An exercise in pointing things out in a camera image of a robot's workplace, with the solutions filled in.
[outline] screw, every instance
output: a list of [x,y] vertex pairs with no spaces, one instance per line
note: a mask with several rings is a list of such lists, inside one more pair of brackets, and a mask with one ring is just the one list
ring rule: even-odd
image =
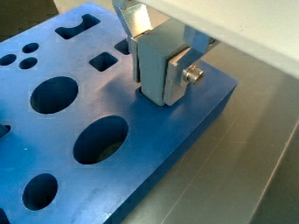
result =
[[200,83],[202,75],[204,72],[196,66],[188,66],[182,69],[182,79],[193,85]]

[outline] cutout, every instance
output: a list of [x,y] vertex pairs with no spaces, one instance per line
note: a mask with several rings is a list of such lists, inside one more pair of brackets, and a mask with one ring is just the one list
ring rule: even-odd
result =
[[10,224],[9,220],[6,219],[5,211],[4,211],[2,208],[0,208],[0,223],[1,224]]
[[28,59],[24,59],[20,63],[20,68],[21,69],[29,69],[32,68],[34,65],[37,64],[37,59],[36,58],[28,58]]
[[41,114],[64,110],[78,94],[77,82],[69,77],[54,77],[40,84],[32,92],[32,109]]
[[73,146],[73,157],[78,163],[93,165],[117,151],[126,139],[126,121],[112,115],[96,120],[80,133]]
[[77,25],[77,26],[74,26],[72,28],[60,27],[54,31],[58,33],[58,35],[64,39],[72,39],[74,36],[81,34],[86,29],[89,29],[92,26],[97,25],[98,23],[100,23],[100,20],[97,20],[89,14],[85,14],[81,17],[80,25]]
[[136,91],[137,91],[137,93],[138,93],[141,96],[144,96],[141,87],[138,87]]
[[33,211],[44,209],[52,203],[57,189],[57,180],[50,174],[36,176],[22,191],[24,206]]
[[12,129],[10,125],[5,125],[8,131]]
[[30,43],[22,47],[24,53],[33,53],[38,49],[40,45],[37,43]]
[[117,59],[108,53],[102,52],[96,58],[89,61],[89,64],[100,71],[104,72],[109,67],[117,63]]
[[128,55],[129,51],[128,51],[128,43],[126,40],[122,39],[116,45],[114,48],[124,54]]
[[0,137],[2,137],[9,131],[10,131],[10,126],[0,124]]
[[16,61],[16,55],[14,54],[6,54],[1,59],[0,59],[0,66],[9,66],[13,64]]

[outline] blue foam block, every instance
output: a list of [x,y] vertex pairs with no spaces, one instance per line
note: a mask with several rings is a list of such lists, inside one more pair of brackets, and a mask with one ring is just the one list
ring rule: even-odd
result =
[[0,208],[13,224],[118,223],[224,109],[236,81],[204,62],[200,85],[153,105],[114,48],[125,37],[117,16],[85,3],[0,44]]

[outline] circular hole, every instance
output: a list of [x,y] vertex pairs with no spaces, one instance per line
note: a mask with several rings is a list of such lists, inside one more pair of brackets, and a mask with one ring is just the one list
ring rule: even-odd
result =
[[36,58],[28,58],[28,59],[24,59],[20,63],[20,68],[21,69],[29,69],[32,68],[37,63],[37,59]]
[[84,165],[106,159],[126,139],[126,121],[112,115],[96,120],[80,133],[73,146],[73,157]]
[[40,84],[32,92],[32,109],[41,114],[64,110],[78,94],[77,82],[69,77],[54,77]]
[[6,54],[1,59],[0,59],[0,66],[9,66],[10,64],[14,63],[16,60],[16,55],[14,54]]
[[50,174],[44,173],[36,176],[22,191],[24,206],[33,211],[45,208],[52,203],[57,189],[57,180]]
[[40,45],[37,43],[30,43],[22,47],[24,53],[33,53],[38,49]]

